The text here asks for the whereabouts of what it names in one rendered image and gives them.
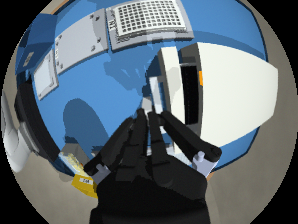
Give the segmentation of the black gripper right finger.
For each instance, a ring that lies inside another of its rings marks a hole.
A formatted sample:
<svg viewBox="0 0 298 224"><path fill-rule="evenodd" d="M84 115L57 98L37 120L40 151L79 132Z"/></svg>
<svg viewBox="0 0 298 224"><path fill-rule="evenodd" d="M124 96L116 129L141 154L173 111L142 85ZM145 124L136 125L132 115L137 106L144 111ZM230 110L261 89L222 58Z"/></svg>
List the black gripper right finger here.
<svg viewBox="0 0 298 224"><path fill-rule="evenodd" d="M205 177L215 169L222 155L219 147L202 140L169 111L164 110L161 114L156 114L155 106L151 105L151 96L147 97L146 112L151 141L153 178L158 187L167 188L173 183L173 171L160 127L163 127L192 163L192 168Z"/></svg>

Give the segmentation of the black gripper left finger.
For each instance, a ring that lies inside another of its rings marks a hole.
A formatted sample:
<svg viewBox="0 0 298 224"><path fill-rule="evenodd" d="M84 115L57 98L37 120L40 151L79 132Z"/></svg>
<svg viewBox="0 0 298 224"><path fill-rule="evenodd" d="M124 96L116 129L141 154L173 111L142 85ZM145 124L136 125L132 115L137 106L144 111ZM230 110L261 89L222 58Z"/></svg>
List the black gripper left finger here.
<svg viewBox="0 0 298 224"><path fill-rule="evenodd" d="M97 185L122 160L115 181L125 190L130 190L135 186L139 156L147 156L149 124L146 104L147 97L143 97L142 108L136 110L137 118L126 118L100 152L84 165L84 172Z"/></svg>

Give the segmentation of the blue bench mat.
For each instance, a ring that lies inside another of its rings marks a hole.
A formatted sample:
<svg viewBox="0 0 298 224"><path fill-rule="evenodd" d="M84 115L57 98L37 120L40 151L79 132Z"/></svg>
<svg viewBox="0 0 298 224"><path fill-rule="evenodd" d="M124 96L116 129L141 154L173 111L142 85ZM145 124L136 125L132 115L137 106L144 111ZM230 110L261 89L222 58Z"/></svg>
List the blue bench mat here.
<svg viewBox="0 0 298 224"><path fill-rule="evenodd" d="M75 0L59 14L55 38L83 17L102 8L132 0ZM112 50L106 17L109 50L103 51L57 74L59 86L40 101L34 82L34 71L43 58L54 49L46 50L31 75L35 99L41 117L60 150L66 143L79 144L88 158L100 151L127 117L137 117L143 97L154 99L149 77L160 76L157 52L175 47L182 62L180 49L200 42L235 48L266 61L265 50L257 24L244 6L235 0L181 0L191 23L194 39L151 41ZM155 106L155 105L154 105Z"/></svg>

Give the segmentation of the blue open-top bin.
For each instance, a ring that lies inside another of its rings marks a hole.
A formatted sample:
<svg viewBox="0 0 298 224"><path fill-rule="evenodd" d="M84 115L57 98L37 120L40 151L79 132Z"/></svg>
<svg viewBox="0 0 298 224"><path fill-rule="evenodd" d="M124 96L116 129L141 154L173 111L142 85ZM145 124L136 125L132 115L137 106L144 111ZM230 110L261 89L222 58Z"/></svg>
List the blue open-top bin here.
<svg viewBox="0 0 298 224"><path fill-rule="evenodd" d="M57 19L58 15L39 13L32 21L18 46L15 75L33 68L54 43Z"/></svg>

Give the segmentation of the yellow open bin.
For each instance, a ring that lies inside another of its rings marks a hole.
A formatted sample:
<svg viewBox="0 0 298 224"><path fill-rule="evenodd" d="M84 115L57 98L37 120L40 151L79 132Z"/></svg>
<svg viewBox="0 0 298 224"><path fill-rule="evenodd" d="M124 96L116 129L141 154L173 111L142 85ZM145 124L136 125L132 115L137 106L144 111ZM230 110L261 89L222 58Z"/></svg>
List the yellow open bin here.
<svg viewBox="0 0 298 224"><path fill-rule="evenodd" d="M72 184L75 188L77 188L82 193L87 196L97 198L96 188L97 184L91 177L85 177L81 175L75 174Z"/></svg>

